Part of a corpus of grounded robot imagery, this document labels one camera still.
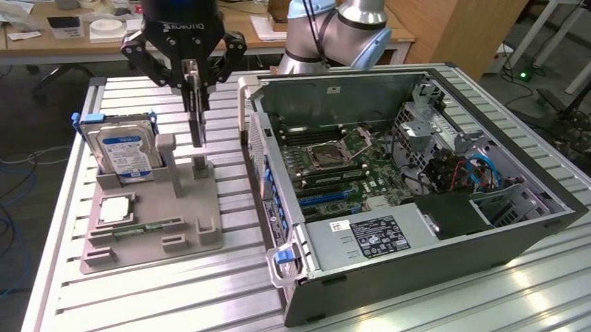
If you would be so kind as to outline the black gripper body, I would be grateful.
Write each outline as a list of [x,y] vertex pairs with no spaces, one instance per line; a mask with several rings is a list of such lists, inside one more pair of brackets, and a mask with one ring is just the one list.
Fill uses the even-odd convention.
[[143,35],[179,68],[195,60],[200,68],[220,68],[224,60],[209,55],[224,37],[223,14],[216,1],[141,1]]

